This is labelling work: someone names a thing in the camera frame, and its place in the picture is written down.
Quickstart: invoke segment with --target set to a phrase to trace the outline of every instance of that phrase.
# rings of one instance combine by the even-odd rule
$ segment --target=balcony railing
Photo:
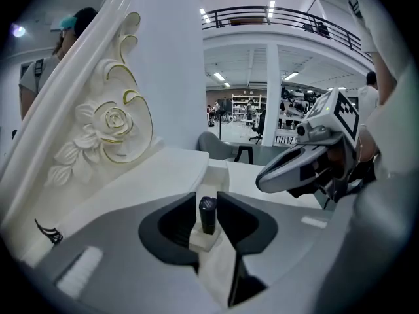
[[[299,10],[267,6],[239,6],[212,10],[202,16],[202,29],[242,25],[281,25],[308,31],[338,42],[372,63],[361,51],[361,40],[350,31],[318,16]]]

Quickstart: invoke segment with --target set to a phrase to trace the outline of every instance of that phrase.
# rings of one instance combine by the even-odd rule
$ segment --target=white column
[[[169,146],[195,149],[207,130],[199,0],[132,0],[130,11],[141,24],[128,60],[155,135]]]
[[[281,71],[276,44],[267,44],[266,60],[268,66],[268,104],[266,105],[262,145],[271,147],[275,141],[281,105]]]

